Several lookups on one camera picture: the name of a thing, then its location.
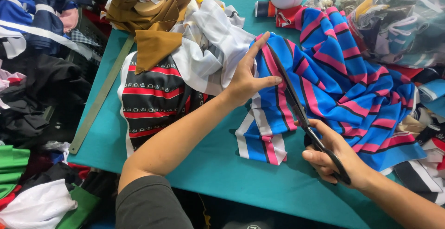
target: right hand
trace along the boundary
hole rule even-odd
[[[351,185],[346,185],[347,187],[366,190],[373,179],[383,176],[365,164],[343,137],[325,123],[318,119],[309,119],[309,123],[322,135],[323,145],[333,151],[342,162],[352,181]],[[315,168],[323,180],[334,184],[338,182],[331,176],[334,171],[338,173],[338,169],[326,153],[315,151],[314,146],[309,145],[301,155]]]

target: table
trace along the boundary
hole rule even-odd
[[[298,43],[299,31],[276,28],[275,18],[255,18],[254,3],[267,0],[222,0],[246,17],[244,29],[254,35],[275,32]],[[113,30],[82,120],[91,107],[128,33]],[[78,154],[69,162],[120,173],[126,159],[127,124],[119,114],[118,76]],[[237,156],[235,130],[247,113],[246,107],[231,112],[191,154],[167,176],[171,185],[257,207],[317,220],[346,228],[398,228],[368,198],[341,185],[321,181],[301,158],[303,130],[283,135],[288,151],[287,162],[280,166]]]

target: scissors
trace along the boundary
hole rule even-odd
[[[312,144],[315,147],[315,150],[326,153],[331,160],[334,162],[335,166],[337,167],[338,171],[340,173],[337,173],[334,171],[331,176],[334,176],[337,180],[342,181],[343,183],[350,185],[351,179],[349,178],[348,173],[344,169],[343,164],[341,163],[340,159],[337,157],[337,155],[334,154],[331,150],[327,149],[323,143],[318,139],[317,135],[315,135],[314,131],[311,129],[311,125],[309,124],[308,117],[306,116],[306,111],[304,107],[301,105],[300,100],[298,99],[297,93],[295,92],[295,89],[291,83],[291,80],[289,79],[289,75],[287,75],[286,70],[283,67],[283,64],[281,64],[280,59],[275,54],[274,50],[271,49],[270,45],[269,49],[271,51],[272,57],[275,61],[275,64],[277,65],[278,71],[282,75],[283,81],[286,83],[287,87],[287,94],[286,94],[286,101],[291,105],[292,110],[294,111],[295,116],[297,117],[298,122],[300,123],[301,128],[306,132],[306,134],[312,139]]]

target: left hand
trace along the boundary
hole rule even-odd
[[[229,86],[223,91],[237,106],[246,103],[259,90],[278,85],[283,80],[279,76],[268,76],[264,78],[253,77],[253,62],[255,56],[266,44],[269,37],[270,33],[266,32],[251,46],[246,55],[239,61]]]

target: striped fabric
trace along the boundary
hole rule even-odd
[[[295,26],[303,50],[271,34],[255,58],[255,77],[279,75],[275,54],[308,118],[321,119],[340,133],[377,171],[424,158],[412,135],[394,133],[413,108],[414,84],[397,71],[363,60],[344,13],[335,7],[326,14],[303,7],[295,15]],[[285,89],[283,82],[252,98],[251,110],[236,131],[240,156],[271,164],[285,160],[281,133],[297,129]]]
[[[127,153],[154,134],[202,106],[209,96],[185,84],[169,55],[148,71],[135,74],[137,52],[125,59],[118,96],[128,123]]]

